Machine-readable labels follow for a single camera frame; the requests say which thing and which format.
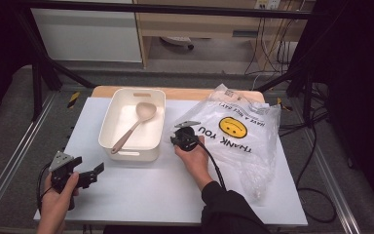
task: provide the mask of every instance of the white table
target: white table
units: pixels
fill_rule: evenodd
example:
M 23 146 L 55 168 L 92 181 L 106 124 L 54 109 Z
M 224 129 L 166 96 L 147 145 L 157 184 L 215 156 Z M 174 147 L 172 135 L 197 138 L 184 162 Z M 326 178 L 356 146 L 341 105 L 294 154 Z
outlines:
M 138 166 L 111 160 L 98 144 L 109 101 L 105 97 L 87 99 L 65 148 L 65 153 L 83 157 L 76 171 L 86 172 L 101 162 L 105 164 L 98 182 L 88 189 L 80 189 L 80 195 L 75 197 L 75 209 L 68 212 L 65 220 L 98 224 L 199 224 L 204 206 L 200 190 L 174 154 L 168 134 L 163 133 L 159 158 Z M 164 132 L 196 103 L 196 100 L 167 100 Z M 236 172 L 228 165 L 219 165 L 226 187 L 243 194 L 268 225 L 307 225 L 279 140 L 277 147 L 276 175 L 263 201 L 246 196 Z

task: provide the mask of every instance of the yellow smiley face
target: yellow smiley face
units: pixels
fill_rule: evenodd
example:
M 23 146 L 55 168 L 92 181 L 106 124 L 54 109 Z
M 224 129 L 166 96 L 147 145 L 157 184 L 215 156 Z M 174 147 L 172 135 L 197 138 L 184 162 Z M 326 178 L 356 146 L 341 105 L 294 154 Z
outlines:
M 239 120 L 226 117 L 220 120 L 218 127 L 228 136 L 243 138 L 247 135 L 247 128 Z

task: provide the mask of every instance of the white cabinet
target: white cabinet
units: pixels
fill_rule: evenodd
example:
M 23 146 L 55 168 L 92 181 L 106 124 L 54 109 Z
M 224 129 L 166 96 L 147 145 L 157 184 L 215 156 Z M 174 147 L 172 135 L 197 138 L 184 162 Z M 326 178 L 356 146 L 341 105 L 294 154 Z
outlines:
M 52 59 L 141 62 L 134 13 L 46 9 L 32 13 Z

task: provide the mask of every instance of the plastic bag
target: plastic bag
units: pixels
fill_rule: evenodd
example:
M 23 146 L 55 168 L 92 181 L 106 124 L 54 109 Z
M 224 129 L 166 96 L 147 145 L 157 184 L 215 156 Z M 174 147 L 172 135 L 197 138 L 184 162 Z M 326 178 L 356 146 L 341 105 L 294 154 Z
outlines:
M 237 169 L 244 191 L 260 199 L 274 176 L 280 116 L 279 105 L 250 101 L 220 85 L 174 125 L 201 122 L 192 128 L 205 136 L 214 159 Z

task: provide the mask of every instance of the beige spoon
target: beige spoon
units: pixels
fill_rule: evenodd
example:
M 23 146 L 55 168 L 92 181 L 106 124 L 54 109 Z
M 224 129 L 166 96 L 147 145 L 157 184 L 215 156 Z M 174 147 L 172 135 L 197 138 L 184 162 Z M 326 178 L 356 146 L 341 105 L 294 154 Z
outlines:
M 157 111 L 157 106 L 152 103 L 140 102 L 136 105 L 135 111 L 138 116 L 138 121 L 117 141 L 117 143 L 115 143 L 114 147 L 111 149 L 112 154 L 120 151 L 139 124 L 154 117 Z

